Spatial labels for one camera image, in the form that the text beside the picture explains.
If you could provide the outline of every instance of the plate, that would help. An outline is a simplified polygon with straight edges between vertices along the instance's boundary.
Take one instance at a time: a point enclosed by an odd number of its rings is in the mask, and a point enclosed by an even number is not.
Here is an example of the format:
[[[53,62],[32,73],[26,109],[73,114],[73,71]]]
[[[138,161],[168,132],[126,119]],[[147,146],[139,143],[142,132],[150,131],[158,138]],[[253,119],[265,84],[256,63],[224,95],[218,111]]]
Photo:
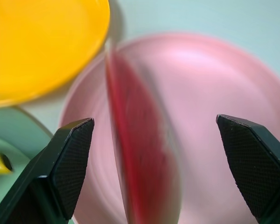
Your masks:
[[[0,0],[0,107],[72,79],[99,50],[109,19],[108,0]]]
[[[13,173],[0,175],[0,202],[29,161],[49,143],[52,134],[17,108],[0,108],[0,152],[13,166]]]
[[[182,150],[179,224],[256,224],[229,170],[217,114],[265,125],[280,141],[280,80],[247,53],[211,37],[167,33],[119,50],[156,80]],[[103,55],[72,85],[59,125],[93,117],[76,224],[126,224],[113,153]]]

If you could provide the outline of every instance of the pink plate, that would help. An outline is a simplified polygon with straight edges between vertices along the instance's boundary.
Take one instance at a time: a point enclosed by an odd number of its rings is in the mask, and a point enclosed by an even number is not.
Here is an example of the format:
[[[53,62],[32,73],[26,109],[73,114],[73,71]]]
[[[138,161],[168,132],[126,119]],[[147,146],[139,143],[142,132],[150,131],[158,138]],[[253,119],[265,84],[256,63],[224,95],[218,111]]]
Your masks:
[[[265,125],[280,141],[280,80],[262,63],[201,35],[163,34],[120,50],[157,80],[181,144],[183,200],[179,224],[256,224],[229,170],[218,113]],[[60,125],[93,117],[87,174],[74,214],[79,224],[126,224],[105,87],[103,55],[68,94]]]

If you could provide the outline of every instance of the green plate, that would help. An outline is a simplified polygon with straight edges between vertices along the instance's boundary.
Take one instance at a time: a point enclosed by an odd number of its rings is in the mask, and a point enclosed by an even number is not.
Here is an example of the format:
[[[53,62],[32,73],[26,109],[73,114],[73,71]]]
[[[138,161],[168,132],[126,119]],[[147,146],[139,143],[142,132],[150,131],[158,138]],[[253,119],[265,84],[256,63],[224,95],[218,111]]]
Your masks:
[[[51,137],[47,129],[24,111],[16,107],[0,108],[0,152],[10,159],[14,168],[12,174],[0,175],[0,202],[25,166],[46,147]]]

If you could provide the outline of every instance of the white surface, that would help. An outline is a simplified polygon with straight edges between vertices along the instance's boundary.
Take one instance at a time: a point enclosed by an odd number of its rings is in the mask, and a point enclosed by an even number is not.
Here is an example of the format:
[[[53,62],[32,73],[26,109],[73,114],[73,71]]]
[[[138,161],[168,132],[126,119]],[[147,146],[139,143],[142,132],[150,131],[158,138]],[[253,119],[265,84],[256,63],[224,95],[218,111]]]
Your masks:
[[[280,76],[280,0],[109,1],[109,36],[116,41],[160,31],[202,33],[252,53]],[[21,107],[55,132],[69,86]]]

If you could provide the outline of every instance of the yellow plate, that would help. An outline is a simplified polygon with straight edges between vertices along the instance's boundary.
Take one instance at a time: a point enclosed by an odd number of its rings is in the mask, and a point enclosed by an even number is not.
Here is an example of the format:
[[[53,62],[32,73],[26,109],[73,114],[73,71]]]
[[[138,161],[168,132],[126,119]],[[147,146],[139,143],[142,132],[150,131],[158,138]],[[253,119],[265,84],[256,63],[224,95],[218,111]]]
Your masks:
[[[108,0],[0,0],[0,106],[43,95],[96,54]]]

